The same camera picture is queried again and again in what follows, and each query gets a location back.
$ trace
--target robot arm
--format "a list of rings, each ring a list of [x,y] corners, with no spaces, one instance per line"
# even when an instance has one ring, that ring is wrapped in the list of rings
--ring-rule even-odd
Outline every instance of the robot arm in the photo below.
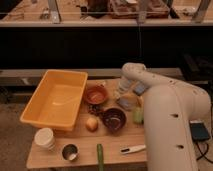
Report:
[[[150,171],[197,171],[189,120],[210,111],[208,93],[196,86],[146,71],[143,64],[126,63],[119,90],[133,81],[149,87],[144,97],[144,127]]]

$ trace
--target white container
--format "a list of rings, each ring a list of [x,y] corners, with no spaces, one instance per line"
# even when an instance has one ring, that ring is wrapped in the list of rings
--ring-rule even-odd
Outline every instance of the white container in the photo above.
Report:
[[[38,146],[44,149],[52,149],[55,144],[55,138],[52,129],[39,129],[35,134],[34,141]]]

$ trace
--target table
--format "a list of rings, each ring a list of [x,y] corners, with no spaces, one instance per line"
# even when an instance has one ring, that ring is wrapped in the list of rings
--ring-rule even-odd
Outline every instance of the table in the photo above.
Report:
[[[79,7],[76,7],[76,4],[87,5],[87,0],[57,0],[58,10],[60,13],[60,17],[62,21],[83,21],[86,18],[81,18],[81,11]],[[199,0],[182,0],[178,1],[175,0],[173,2],[173,6],[194,6],[198,7],[200,1]],[[33,22],[41,22],[41,23],[51,23],[51,18],[41,20],[40,15],[43,13],[44,9],[48,8],[47,0],[37,0],[36,4],[32,4],[30,0],[22,0],[2,21],[13,21],[13,22],[20,22],[20,21],[33,21]],[[210,3],[209,8],[207,10],[205,20],[212,20],[213,12],[213,3]],[[187,20],[190,21],[192,17],[186,17],[181,12],[178,12],[180,15],[180,20]],[[86,19],[85,21],[94,21],[94,18]],[[113,19],[109,15],[105,15],[98,19],[97,21],[107,21],[108,24],[112,24],[111,22]],[[172,22],[171,18],[168,19],[156,19],[159,23]],[[116,22],[130,22],[131,20],[124,19],[124,20],[115,20]]]
[[[119,79],[88,80],[87,85],[101,84],[106,82],[109,93],[109,100],[103,105],[104,109],[118,107],[113,93]],[[56,137],[55,148],[51,151],[43,150],[34,142],[30,149],[27,160],[28,169],[58,168],[58,167],[82,167],[97,165],[96,145],[101,143],[104,149],[104,164],[125,165],[139,164],[146,166],[146,151],[121,155],[120,149],[127,146],[145,144],[144,128],[142,124],[134,124],[131,112],[124,111],[127,116],[125,126],[116,134],[111,134],[99,120],[99,128],[96,132],[89,132],[85,127],[86,120],[91,116],[88,113],[88,106],[82,100],[76,125],[73,131],[54,131]],[[75,144],[78,147],[79,155],[73,162],[65,161],[61,155],[62,149],[67,144]]]

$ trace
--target orange plastic tray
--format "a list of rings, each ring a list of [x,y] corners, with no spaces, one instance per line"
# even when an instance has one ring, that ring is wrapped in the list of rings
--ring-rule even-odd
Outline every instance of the orange plastic tray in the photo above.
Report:
[[[21,122],[71,131],[87,77],[85,72],[48,70],[25,107]]]

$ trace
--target green cucumber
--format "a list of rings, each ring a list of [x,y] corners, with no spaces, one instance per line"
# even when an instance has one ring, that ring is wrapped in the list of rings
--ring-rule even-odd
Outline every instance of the green cucumber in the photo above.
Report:
[[[133,110],[133,122],[137,124],[143,123],[143,108],[136,107]]]
[[[104,156],[102,144],[97,144],[97,157],[99,171],[104,171]]]

